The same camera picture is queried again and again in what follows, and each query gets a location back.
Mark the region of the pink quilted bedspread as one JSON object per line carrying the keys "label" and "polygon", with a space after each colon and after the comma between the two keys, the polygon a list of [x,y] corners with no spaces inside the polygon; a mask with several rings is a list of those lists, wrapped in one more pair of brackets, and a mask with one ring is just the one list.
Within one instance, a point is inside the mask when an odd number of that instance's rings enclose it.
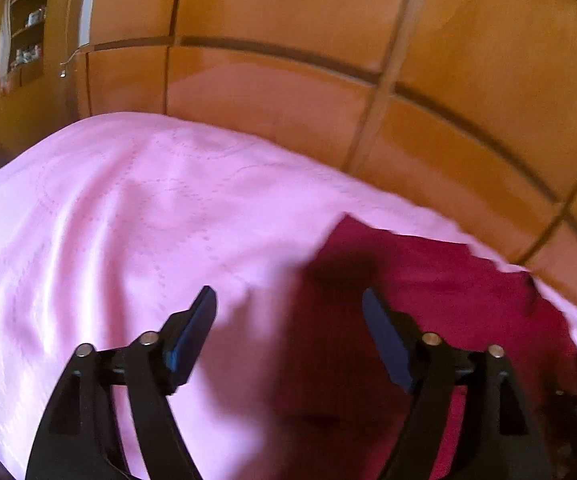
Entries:
{"label": "pink quilted bedspread", "polygon": [[[96,116],[18,156],[0,169],[0,461],[26,476],[77,346],[130,344],[210,286],[216,321],[172,414],[203,477],[283,479],[290,435],[272,400],[289,310],[345,217],[526,272],[434,211],[196,122]],[[534,282],[577,347],[576,309]]]}

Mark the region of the wooden shelf with items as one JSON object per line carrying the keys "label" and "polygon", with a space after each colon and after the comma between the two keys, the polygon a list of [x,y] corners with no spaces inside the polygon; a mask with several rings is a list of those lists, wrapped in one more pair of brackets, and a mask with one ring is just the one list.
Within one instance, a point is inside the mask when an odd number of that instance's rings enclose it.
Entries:
{"label": "wooden shelf with items", "polygon": [[20,85],[22,67],[42,58],[48,0],[3,0],[0,21],[0,92]]}

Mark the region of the dark red knit garment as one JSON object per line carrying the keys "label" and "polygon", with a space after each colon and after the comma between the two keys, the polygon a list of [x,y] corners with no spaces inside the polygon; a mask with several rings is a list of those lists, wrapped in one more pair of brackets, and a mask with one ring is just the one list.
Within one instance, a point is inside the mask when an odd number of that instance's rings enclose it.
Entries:
{"label": "dark red knit garment", "polygon": [[557,392],[577,399],[577,347],[564,315],[526,272],[461,244],[396,235],[345,217],[305,266],[288,310],[272,406],[290,435],[283,479],[373,479],[411,399],[387,375],[362,313],[373,288],[460,349],[499,344],[539,422]]}

